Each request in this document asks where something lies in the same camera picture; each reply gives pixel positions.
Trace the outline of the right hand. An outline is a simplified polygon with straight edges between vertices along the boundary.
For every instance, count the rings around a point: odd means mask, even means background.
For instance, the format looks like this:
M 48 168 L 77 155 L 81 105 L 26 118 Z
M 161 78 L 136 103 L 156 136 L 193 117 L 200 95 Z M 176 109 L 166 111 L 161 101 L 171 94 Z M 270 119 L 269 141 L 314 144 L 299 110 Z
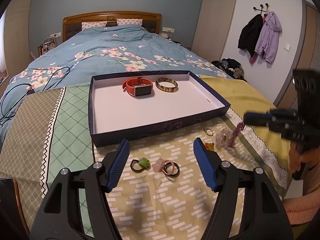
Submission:
M 289 169 L 292 172 L 294 180 L 301 180 L 300 170 L 304 170 L 302 165 L 309 165 L 308 170 L 313 169 L 319 164 L 319 147 L 312 148 L 304 153 L 298 151 L 298 144 L 294 141 L 290 142 L 289 151 Z

